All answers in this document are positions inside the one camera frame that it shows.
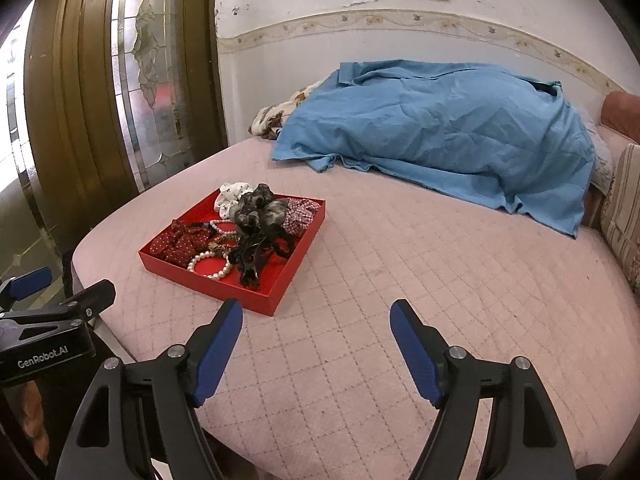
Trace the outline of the person's left hand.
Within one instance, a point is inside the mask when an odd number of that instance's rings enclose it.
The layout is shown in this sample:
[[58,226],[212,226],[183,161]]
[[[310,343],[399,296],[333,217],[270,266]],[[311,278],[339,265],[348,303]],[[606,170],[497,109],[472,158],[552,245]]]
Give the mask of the person's left hand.
[[20,409],[20,424],[24,435],[32,444],[36,456],[47,465],[50,439],[44,424],[42,396],[35,382],[26,382],[23,386]]

